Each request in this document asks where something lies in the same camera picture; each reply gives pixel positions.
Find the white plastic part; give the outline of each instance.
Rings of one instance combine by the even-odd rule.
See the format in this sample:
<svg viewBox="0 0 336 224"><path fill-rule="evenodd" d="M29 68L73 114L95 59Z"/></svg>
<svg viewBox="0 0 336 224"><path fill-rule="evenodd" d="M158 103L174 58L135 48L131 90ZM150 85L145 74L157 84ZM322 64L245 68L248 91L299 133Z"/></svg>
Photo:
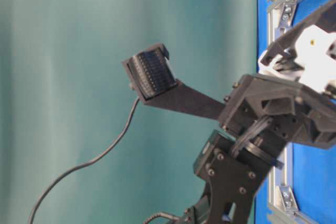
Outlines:
<svg viewBox="0 0 336 224"><path fill-rule="evenodd" d="M328 34L315 25L307 27L295 43L297 57L294 62L303 67L303 70L287 73L275 70L274 65L281 59L281 55L275 56L272 62L265 66L261 63L261 59L267 52L265 51L258 60L259 73L298 81L316 92L323 93L328 84L336 83L336 60L328 54L335 41L336 33Z"/></svg>

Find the black cable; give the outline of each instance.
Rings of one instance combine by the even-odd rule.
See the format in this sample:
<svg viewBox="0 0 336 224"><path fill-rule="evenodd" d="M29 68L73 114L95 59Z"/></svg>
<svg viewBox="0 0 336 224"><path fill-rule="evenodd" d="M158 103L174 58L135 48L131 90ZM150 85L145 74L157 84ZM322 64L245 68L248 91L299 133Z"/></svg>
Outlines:
<svg viewBox="0 0 336 224"><path fill-rule="evenodd" d="M35 217L35 214L36 214L36 211L38 209L38 207L40 206L42 200L47 196L47 194L51 191L51 189L56 186L56 184L58 182L60 182L63 178L65 178L66 176L68 176L70 173L73 173L74 171L76 170L79 170L79 169L82 169L82 168L85 168L87 166L90 166L90 165L93 165L95 162L99 161L100 159L102 159L106 154L108 154L118 143L119 141L122 139L122 137L125 135L128 127L130 126L130 123L132 121L132 118L133 118L133 115L134 115L134 111L135 111L135 108L137 107L138 105L138 102L139 102L139 98L137 98L133 104L133 107L130 111L130 114L127 118L127 121L126 121L126 125L124 126L124 129L122 130L122 132L118 135L118 137L112 142L112 144L103 152L101 153L99 156L95 157L94 159L91 159L89 162L87 163L83 163L81 165L78 165L78 166L75 166L69 170L67 170L66 172L64 172L63 174L61 174L58 178L55 179L54 182L52 182L50 184L50 186L43 192L43 194L38 198L37 202L35 203L32 211L30 212L30 216L29 216L29 219L28 219L28 224L33 224L34 222L34 217Z"/></svg>
<svg viewBox="0 0 336 224"><path fill-rule="evenodd" d="M171 215L171 214L167 214L166 212L158 212L158 213L153 214L152 216L148 217L147 219L145 219L143 224L148 224L152 220L154 220L156 218L159 218L159 217L165 218L165 219L168 219L168 220L173 220L174 222L180 219L180 217L175 216L175 215Z"/></svg>

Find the wire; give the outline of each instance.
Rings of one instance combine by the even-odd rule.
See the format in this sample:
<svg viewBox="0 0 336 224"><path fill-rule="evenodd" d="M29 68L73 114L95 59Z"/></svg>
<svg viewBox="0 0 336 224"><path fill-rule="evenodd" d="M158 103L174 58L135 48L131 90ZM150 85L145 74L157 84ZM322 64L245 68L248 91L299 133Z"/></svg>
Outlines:
<svg viewBox="0 0 336 224"><path fill-rule="evenodd" d="M148 224L152 220L154 220L156 218L160 218L160 217L168 219L168 220L173 220L174 222L180 219L180 217L175 216L175 215L171 215L171 214L167 214L166 212L157 212L156 214L153 214L149 218L145 219L145 221L143 222L143 224Z"/></svg>
<svg viewBox="0 0 336 224"><path fill-rule="evenodd" d="M81 165L75 166L75 167L67 170L66 172L64 172L63 174L61 174L60 176L58 176L58 178L56 178L55 181L50 184L50 186L48 186L48 188L38 198L38 200L35 203L32 211L30 212L30 216L29 216L29 219L28 219L28 224L33 224L36 211L37 211L38 207L41 205L42 200L47 196L47 194L51 191L51 189L54 186L56 186L56 184L58 182L60 182L63 178L65 178L66 176L68 176L69 174L73 173L76 170L79 170L79 169L85 168L87 166L93 165L95 162L99 161L106 154L108 154L119 143L119 141L122 139L122 137L125 135L126 131L128 130L128 127L130 126L130 123L131 123L133 115L134 115L135 108L137 107L138 103L139 103L139 98L137 98L135 100L134 104L133 104L133 107L132 107L132 109L130 111L130 114L129 114L128 118L127 118L127 121L126 121L126 124L124 126L124 129L122 130L122 132L118 135L118 137L112 142L112 144L103 153L101 153L99 156L95 157L94 159L91 159L87 163L83 163Z"/></svg>

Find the black plastic part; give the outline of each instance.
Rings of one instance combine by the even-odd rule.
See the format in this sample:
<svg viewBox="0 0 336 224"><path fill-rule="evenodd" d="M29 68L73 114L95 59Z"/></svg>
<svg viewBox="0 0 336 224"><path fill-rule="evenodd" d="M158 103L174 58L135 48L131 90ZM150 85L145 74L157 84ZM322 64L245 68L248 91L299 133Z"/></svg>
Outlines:
<svg viewBox="0 0 336 224"><path fill-rule="evenodd" d="M272 168L247 150L232 158L228 152L233 144L214 131L194 163L194 173L206 181L201 200L209 199L207 224L247 223L254 196ZM228 216L233 203L236 205L233 218L230 222L224 221L223 216Z"/></svg>
<svg viewBox="0 0 336 224"><path fill-rule="evenodd" d="M160 50L162 55L160 53L151 53L153 51L156 52L157 50ZM137 68L134 67L133 57L122 62L131 83L143 104L201 116L203 118L213 120L218 119L218 116L225 107L223 103L186 86L178 79L171 79L171 73L168 71L168 66L162 63L161 59L159 59L163 56L168 58L168 51L163 44L156 44L145 51L136 54L136 56L141 56L144 52L150 54L147 58L151 58L151 61L155 61L155 68L152 69L154 74L145 76L145 73L143 73L144 68L137 70ZM155 91L153 87L149 85L146 86L148 77L156 79L157 82L154 83L161 83L160 85L155 85L156 87L160 87L158 90Z"/></svg>
<svg viewBox="0 0 336 224"><path fill-rule="evenodd" d="M230 94L218 120L239 137L264 115L272 116L270 128L259 134L258 147L274 155L287 142L318 148L336 143L336 105L309 87L261 74L244 75Z"/></svg>

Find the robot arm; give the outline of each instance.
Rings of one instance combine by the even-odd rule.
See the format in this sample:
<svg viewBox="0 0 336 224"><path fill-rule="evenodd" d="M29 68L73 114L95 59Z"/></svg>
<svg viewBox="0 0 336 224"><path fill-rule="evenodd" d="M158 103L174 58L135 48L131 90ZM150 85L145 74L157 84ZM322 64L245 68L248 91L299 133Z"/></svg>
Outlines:
<svg viewBox="0 0 336 224"><path fill-rule="evenodd" d="M277 158L287 143L318 148L336 143L336 105L322 95L336 94L336 74L328 71L319 85L305 77L311 74L312 57L333 60L335 12L332 0L272 43L259 61L263 74L242 76L225 104L175 79L163 44L123 62L145 105L217 120L228 134L214 131L206 142L194 163L195 175L205 181L204 192L182 217L169 223L247 223L260 185L273 166L282 167ZM328 39L310 39L316 35L312 27ZM313 52L320 55L302 51L307 40L319 45Z"/></svg>

